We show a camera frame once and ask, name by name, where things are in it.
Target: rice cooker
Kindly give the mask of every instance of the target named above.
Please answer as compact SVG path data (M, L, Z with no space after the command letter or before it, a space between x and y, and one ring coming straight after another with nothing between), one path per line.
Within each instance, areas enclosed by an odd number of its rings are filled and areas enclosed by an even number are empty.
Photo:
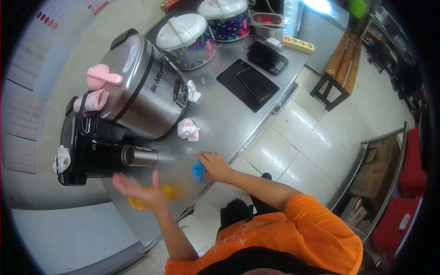
M109 95L100 117L129 131L129 135L156 139L183 116L188 88L154 45L130 29L113 40L102 60L111 73L123 77L120 85L105 83Z
M206 19L196 14L171 17L159 31L156 45L180 70L198 68L216 53Z
M247 0L205 0L197 12L208 20L217 41L235 41L250 32Z

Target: wooden bench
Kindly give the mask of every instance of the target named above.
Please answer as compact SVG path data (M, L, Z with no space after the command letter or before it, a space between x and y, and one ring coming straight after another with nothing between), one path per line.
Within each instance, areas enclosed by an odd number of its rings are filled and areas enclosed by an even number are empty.
M310 93L326 105L327 111L332 110L351 95L359 67L360 50L361 40L353 33L345 32L327 65L327 70ZM327 81L328 85L321 94L320 90ZM330 102L327 97L333 86L341 94Z

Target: hand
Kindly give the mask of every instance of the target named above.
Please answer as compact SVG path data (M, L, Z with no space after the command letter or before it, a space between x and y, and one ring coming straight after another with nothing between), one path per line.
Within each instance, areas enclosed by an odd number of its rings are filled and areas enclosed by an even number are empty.
M153 171L152 191L145 190L137 179L127 178L122 173L114 173L112 182L121 194L141 199L155 214L168 211L167 198L162 190L157 170Z
M213 181L228 183L228 178L233 171L230 165L222 158L219 153L199 152L195 158L206 168L205 175Z

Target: blue bottle cap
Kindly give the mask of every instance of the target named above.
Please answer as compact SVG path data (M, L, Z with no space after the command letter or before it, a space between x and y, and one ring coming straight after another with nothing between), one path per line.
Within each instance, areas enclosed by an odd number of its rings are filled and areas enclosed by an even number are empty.
M200 163L200 161L194 163L193 175L196 182L200 183L203 181L203 173L206 172L206 168Z

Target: refrigerator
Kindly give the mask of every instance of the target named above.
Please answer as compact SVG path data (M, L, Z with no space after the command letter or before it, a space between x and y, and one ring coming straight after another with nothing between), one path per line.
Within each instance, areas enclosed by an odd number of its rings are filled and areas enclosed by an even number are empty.
M349 13L327 0L304 0L304 4L298 39L315 46L306 65L322 74L347 29Z

